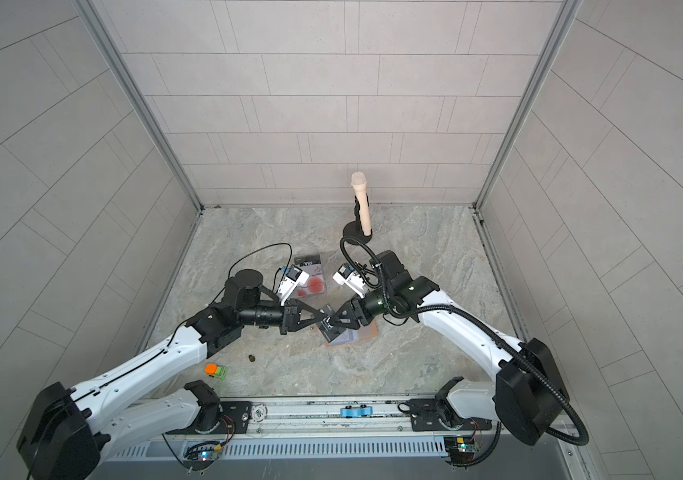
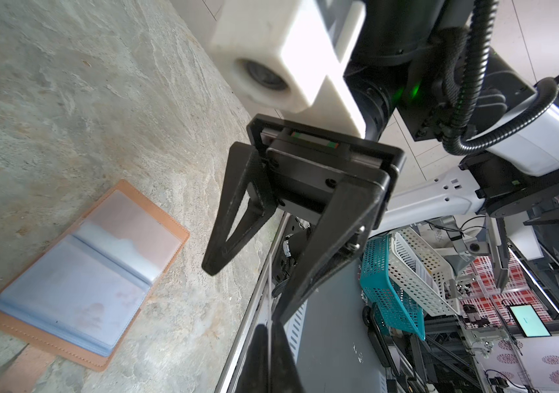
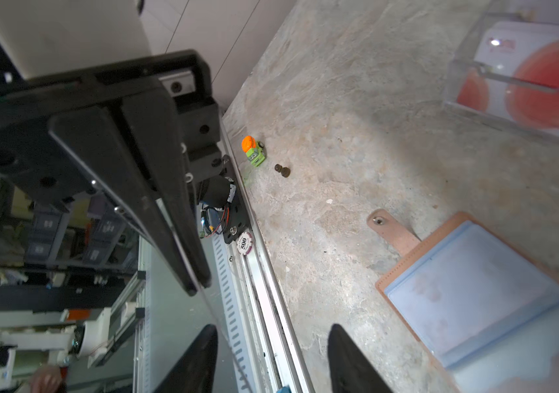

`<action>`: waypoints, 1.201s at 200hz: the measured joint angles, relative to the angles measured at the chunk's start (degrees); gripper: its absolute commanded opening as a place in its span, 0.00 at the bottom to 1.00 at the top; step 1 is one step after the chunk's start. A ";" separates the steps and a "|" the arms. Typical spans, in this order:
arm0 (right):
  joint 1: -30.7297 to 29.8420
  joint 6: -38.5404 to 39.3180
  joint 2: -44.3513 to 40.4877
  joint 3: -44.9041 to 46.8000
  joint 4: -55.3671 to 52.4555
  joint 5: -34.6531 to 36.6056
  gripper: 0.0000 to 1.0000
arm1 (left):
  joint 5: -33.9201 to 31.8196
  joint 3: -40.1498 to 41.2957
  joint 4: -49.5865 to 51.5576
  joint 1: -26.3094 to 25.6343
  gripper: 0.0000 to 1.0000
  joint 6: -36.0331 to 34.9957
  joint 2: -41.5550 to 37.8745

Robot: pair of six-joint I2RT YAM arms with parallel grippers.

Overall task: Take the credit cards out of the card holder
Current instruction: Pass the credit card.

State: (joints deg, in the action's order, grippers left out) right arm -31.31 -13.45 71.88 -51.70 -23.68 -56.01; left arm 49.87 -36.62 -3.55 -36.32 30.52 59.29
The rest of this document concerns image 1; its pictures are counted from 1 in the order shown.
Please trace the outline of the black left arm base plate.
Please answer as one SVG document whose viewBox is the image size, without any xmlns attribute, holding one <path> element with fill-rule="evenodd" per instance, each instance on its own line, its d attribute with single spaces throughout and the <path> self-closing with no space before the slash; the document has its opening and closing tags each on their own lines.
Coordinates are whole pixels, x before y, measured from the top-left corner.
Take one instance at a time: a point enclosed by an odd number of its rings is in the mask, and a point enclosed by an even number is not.
<svg viewBox="0 0 683 480">
<path fill-rule="evenodd" d="M 252 403 L 248 401 L 223 401 L 219 406 L 201 408 L 193 422 L 170 435 L 224 435 L 245 434 L 251 420 Z"/>
</svg>

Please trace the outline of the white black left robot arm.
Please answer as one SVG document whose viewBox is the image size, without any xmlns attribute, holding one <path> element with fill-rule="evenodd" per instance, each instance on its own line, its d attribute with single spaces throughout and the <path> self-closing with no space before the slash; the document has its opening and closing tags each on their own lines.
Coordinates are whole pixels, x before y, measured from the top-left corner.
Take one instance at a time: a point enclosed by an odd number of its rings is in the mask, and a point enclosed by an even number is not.
<svg viewBox="0 0 683 480">
<path fill-rule="evenodd" d="M 260 272 L 227 278 L 219 302 L 184 320 L 169 338 L 115 368 L 72 387 L 46 386 L 33 401 L 17 440 L 30 479 L 85 479 L 109 454 L 159 433 L 189 428 L 203 410 L 217 420 L 219 398 L 203 381 L 145 406 L 133 403 L 169 378 L 237 340 L 246 326 L 297 332 L 319 322 L 320 311 L 293 298 L 309 276 L 288 268 L 277 291 Z"/>
</svg>

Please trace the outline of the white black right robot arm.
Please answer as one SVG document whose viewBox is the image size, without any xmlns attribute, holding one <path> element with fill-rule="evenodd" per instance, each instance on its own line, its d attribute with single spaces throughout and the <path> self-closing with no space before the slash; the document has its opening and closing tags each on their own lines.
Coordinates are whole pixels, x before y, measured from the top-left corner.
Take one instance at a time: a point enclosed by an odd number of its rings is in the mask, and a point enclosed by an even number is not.
<svg viewBox="0 0 683 480">
<path fill-rule="evenodd" d="M 459 307 L 433 280 L 412 278 L 391 251 L 371 267 L 345 263 L 333 279 L 354 294 L 331 316 L 331 325 L 361 327 L 383 315 L 412 319 L 445 336 L 491 378 L 487 388 L 463 378 L 443 387 L 437 400 L 446 424 L 478 417 L 499 422 L 527 445 L 545 434 L 573 445 L 589 443 L 589 432 L 543 342 L 523 341 L 491 327 Z"/>
</svg>

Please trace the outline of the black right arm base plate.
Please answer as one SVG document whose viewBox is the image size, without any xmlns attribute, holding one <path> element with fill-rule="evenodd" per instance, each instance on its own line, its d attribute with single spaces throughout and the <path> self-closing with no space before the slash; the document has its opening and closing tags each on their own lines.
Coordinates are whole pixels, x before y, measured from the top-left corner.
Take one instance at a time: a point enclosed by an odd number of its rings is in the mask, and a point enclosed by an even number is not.
<svg viewBox="0 0 683 480">
<path fill-rule="evenodd" d="M 397 409 L 411 420 L 414 432 L 437 431 L 489 431 L 493 422 L 481 418 L 460 418 L 433 398 L 413 398 L 405 400 Z"/>
</svg>

